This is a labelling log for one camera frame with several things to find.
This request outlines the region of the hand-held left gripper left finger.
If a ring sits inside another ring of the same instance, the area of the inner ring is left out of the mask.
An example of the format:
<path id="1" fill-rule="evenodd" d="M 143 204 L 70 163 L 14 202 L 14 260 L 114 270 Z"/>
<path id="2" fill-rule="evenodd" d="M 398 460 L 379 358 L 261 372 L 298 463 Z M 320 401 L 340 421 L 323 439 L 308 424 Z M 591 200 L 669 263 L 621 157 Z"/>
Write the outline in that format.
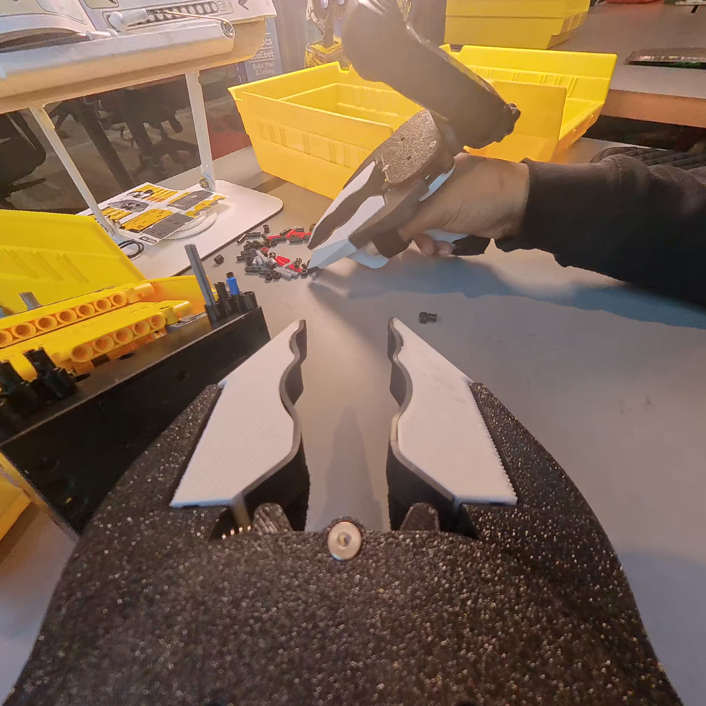
<path id="1" fill-rule="evenodd" d="M 309 473 L 295 403 L 306 347 L 306 322 L 295 321 L 218 383 L 172 507 L 302 502 Z"/>

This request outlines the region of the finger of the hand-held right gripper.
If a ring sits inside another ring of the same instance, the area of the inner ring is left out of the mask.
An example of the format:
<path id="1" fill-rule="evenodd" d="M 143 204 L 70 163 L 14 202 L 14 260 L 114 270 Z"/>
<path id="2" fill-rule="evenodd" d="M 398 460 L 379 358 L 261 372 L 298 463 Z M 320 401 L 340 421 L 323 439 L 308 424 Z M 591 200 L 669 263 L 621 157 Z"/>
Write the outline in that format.
<path id="1" fill-rule="evenodd" d="M 313 227 L 308 245 L 314 250 L 326 242 L 331 234 L 344 225 L 370 197 L 381 196 L 385 175 L 375 160 L 366 160 Z"/>
<path id="2" fill-rule="evenodd" d="M 344 259 L 353 260 L 370 269 L 378 269 L 387 264 L 387 258 L 375 249 L 373 243 L 357 248 L 340 227 L 314 248 L 313 269 L 322 270 Z"/>

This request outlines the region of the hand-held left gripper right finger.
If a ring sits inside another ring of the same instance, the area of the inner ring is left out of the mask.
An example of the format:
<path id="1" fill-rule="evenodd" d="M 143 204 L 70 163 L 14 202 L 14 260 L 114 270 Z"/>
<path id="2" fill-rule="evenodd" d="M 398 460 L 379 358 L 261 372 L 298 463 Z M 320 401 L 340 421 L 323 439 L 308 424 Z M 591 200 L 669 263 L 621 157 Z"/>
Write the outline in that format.
<path id="1" fill-rule="evenodd" d="M 474 394 L 474 381 L 399 318 L 388 322 L 388 490 L 404 510 L 516 506 L 517 492 Z"/>

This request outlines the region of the small red black parts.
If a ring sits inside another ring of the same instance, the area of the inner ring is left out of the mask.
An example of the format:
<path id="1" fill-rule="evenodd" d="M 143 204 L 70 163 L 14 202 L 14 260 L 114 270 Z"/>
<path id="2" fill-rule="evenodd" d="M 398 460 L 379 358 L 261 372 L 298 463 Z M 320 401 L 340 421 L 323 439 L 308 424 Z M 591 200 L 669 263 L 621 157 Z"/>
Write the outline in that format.
<path id="1" fill-rule="evenodd" d="M 235 238 L 240 247 L 236 260 L 243 264 L 247 275 L 256 275 L 266 282 L 307 278 L 309 260 L 298 255 L 297 249 L 309 244 L 312 230 L 296 226 L 276 232 L 270 225 L 262 225 Z"/>

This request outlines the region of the yellow toy block robot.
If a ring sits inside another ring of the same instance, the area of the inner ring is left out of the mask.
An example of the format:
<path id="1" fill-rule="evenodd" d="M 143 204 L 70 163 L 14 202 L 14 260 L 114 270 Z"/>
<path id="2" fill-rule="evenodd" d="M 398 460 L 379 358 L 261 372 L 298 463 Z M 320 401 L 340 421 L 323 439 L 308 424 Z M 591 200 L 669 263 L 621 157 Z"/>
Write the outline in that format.
<path id="1" fill-rule="evenodd" d="M 1 471 L 68 532 L 81 534 L 128 466 L 208 386 L 270 340 L 252 291 L 232 273 L 215 284 L 216 314 L 172 325 L 157 342 L 76 377 L 42 349 L 21 382 L 1 363 Z"/>

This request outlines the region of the grey metal axle rod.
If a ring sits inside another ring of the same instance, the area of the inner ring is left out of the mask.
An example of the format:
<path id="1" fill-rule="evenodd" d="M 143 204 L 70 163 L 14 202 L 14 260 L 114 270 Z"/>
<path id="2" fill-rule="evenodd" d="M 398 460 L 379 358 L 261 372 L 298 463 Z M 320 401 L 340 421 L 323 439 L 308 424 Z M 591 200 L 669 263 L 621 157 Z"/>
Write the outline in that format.
<path id="1" fill-rule="evenodd" d="M 205 302 L 205 311 L 209 321 L 214 323 L 218 319 L 217 303 L 213 294 L 212 287 L 207 278 L 206 271 L 204 270 L 198 249 L 192 243 L 184 246 L 184 250 L 189 258 L 190 269 L 195 276 L 201 294 Z"/>

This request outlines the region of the person's right forearm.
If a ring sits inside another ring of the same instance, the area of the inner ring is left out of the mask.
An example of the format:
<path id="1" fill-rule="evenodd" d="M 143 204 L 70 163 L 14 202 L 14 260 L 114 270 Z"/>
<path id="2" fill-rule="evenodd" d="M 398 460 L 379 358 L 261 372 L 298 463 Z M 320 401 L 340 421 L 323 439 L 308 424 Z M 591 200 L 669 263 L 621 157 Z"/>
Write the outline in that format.
<path id="1" fill-rule="evenodd" d="M 504 252 L 540 250 L 681 302 L 705 306 L 705 182 L 625 155 L 597 163 L 526 161 L 529 190 Z"/>

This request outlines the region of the grey desk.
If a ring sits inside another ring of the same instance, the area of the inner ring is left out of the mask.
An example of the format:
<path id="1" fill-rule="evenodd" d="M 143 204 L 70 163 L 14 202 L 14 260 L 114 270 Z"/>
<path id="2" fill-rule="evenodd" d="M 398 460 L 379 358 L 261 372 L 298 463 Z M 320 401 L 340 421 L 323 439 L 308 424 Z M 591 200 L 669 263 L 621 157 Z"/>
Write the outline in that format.
<path id="1" fill-rule="evenodd" d="M 240 282 L 270 340 L 306 322 L 307 495 L 172 507 L 208 386 L 89 519 L 7 705 L 705 704 L 704 306 L 495 246 Z M 474 381 L 516 506 L 391 498 L 392 318 Z"/>

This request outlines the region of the person's right hand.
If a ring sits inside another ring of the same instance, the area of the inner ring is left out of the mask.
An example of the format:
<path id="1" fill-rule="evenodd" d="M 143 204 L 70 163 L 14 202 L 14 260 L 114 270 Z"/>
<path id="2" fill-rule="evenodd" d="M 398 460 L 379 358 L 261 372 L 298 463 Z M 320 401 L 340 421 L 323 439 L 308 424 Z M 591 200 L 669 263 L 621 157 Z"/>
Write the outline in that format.
<path id="1" fill-rule="evenodd" d="M 529 189 L 526 163 L 457 154 L 453 173 L 401 225 L 400 238 L 432 257 L 451 255 L 453 244 L 434 241 L 431 230 L 483 239 L 514 235 L 522 225 Z"/>

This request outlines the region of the blue printed cardboard box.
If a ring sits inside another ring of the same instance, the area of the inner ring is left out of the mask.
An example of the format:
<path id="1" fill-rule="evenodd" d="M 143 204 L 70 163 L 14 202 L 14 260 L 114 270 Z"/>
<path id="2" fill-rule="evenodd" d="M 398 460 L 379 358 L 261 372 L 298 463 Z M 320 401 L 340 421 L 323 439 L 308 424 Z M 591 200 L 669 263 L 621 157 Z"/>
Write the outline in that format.
<path id="1" fill-rule="evenodd" d="M 244 63 L 248 81 L 348 60 L 340 40 L 347 1 L 274 1 L 259 51 Z"/>

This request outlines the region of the white stand pole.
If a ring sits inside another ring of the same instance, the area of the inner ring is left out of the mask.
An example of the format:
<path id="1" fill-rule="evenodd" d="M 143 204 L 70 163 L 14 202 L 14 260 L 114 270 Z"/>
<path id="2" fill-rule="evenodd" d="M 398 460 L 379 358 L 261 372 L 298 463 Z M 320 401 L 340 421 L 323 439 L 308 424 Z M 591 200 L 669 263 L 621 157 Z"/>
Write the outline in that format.
<path id="1" fill-rule="evenodd" d="M 93 194 L 88 188 L 88 185 L 85 183 L 83 177 L 81 176 L 81 173 L 79 172 L 66 147 L 58 136 L 56 128 L 54 127 L 54 124 L 50 119 L 49 114 L 47 113 L 45 108 L 43 106 L 30 107 L 29 110 L 34 119 L 37 121 L 41 132 L 47 138 L 49 144 L 53 148 L 54 152 L 57 154 L 57 157 L 59 158 L 60 162 L 64 166 L 64 169 L 71 178 L 71 181 L 73 181 L 75 187 L 81 194 L 87 207 L 90 209 L 95 219 L 104 228 L 104 230 L 106 230 L 107 234 L 109 234 L 115 242 L 123 242 L 124 239 L 119 234 L 119 229 L 117 229 L 115 224 L 109 219 L 107 219 L 102 213 L 101 207 L 95 200 Z"/>
<path id="2" fill-rule="evenodd" d="M 189 93 L 193 125 L 196 132 L 200 159 L 200 185 L 203 189 L 215 190 L 215 169 L 207 126 L 206 105 L 199 80 L 199 72 L 185 74 Z"/>

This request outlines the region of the yellow grey sticker sheet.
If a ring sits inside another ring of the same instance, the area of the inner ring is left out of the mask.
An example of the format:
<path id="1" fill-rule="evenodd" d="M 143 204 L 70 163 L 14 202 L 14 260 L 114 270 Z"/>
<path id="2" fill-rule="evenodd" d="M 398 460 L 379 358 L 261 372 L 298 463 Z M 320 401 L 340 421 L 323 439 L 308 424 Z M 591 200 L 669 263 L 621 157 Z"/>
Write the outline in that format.
<path id="1" fill-rule="evenodd" d="M 196 234 L 228 196 L 195 186 L 176 190 L 145 182 L 100 207 L 125 237 L 147 245 Z"/>

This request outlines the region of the black textured pad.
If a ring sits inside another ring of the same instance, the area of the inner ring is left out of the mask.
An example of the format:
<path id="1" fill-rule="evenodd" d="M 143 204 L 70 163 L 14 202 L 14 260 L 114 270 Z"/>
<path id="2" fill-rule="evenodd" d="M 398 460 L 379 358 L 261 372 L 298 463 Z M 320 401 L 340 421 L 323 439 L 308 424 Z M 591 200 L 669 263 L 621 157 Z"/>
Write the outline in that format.
<path id="1" fill-rule="evenodd" d="M 689 154 L 655 147 L 620 145 L 602 150 L 595 154 L 590 159 L 590 162 L 598 163 L 613 155 L 630 157 L 649 167 L 670 167 L 684 172 L 692 172 L 696 178 L 705 181 L 705 154 Z"/>

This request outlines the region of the beige book stand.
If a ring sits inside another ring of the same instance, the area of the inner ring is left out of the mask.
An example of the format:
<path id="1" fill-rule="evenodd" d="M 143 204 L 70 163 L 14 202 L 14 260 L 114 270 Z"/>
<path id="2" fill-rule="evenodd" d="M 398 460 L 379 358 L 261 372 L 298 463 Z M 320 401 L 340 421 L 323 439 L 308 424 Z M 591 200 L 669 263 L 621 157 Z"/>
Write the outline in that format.
<path id="1" fill-rule="evenodd" d="M 261 47 L 266 19 L 178 22 L 133 35 L 1 53 L 1 113 L 233 64 Z"/>

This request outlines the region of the open instruction booklet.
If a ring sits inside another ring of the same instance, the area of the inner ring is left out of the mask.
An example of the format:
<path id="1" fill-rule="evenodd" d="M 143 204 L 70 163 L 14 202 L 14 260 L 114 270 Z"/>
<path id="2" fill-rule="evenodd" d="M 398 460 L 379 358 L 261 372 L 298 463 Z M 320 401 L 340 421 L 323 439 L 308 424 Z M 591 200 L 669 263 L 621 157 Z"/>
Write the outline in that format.
<path id="1" fill-rule="evenodd" d="M 97 38 L 188 21 L 234 27 L 277 13 L 273 1 L 2 1 L 1 43 Z"/>

